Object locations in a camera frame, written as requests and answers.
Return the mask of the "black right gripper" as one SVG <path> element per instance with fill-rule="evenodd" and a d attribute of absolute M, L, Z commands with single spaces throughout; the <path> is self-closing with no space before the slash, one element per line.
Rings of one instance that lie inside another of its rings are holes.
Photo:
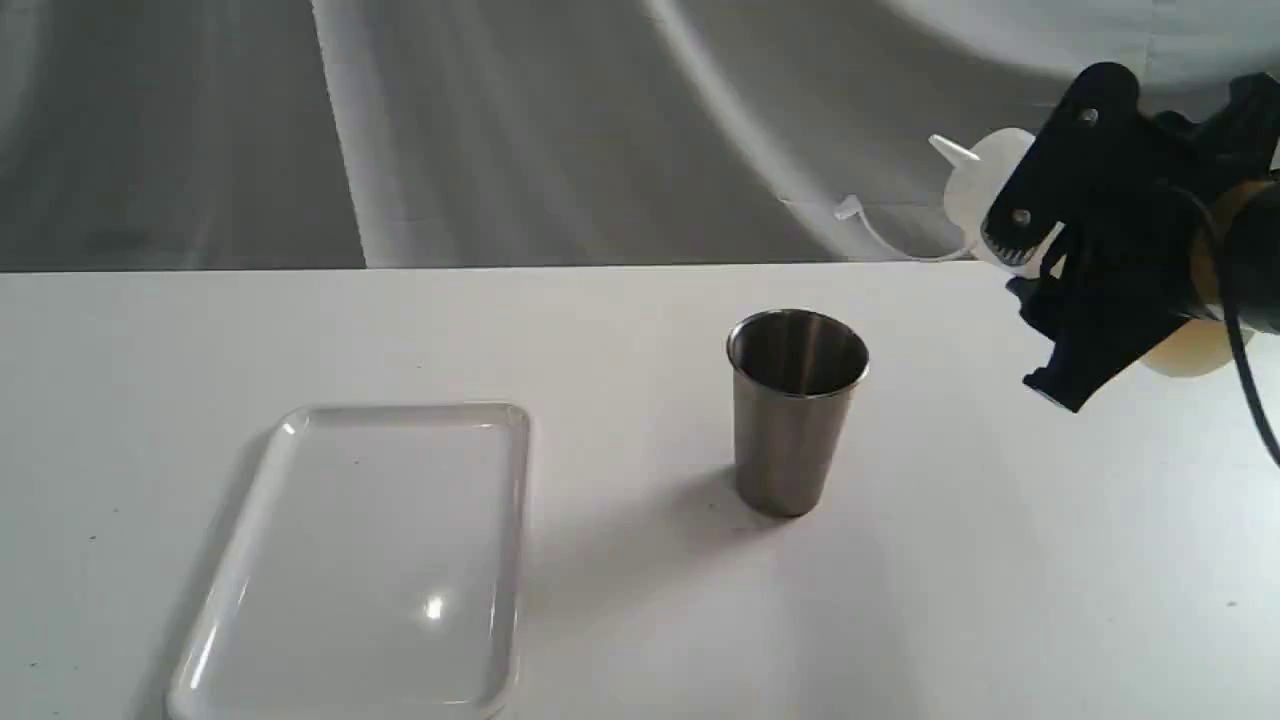
<path fill-rule="evenodd" d="M 1240 76 L 1203 120 L 1140 108 L 1042 269 L 1006 290 L 1053 345 L 1024 386 L 1070 413 L 1181 328 L 1231 300 L 1277 333 L 1277 81 Z"/>

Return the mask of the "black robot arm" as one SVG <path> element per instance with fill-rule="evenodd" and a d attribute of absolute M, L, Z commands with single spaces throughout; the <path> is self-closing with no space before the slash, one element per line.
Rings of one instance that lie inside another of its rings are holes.
<path fill-rule="evenodd" d="M 1087 67 L 980 223 L 1023 320 L 1052 342 L 1024 379 L 1078 411 L 1192 319 L 1277 332 L 1279 87 L 1239 76 L 1194 122 L 1140 109 L 1137 76 Z"/>

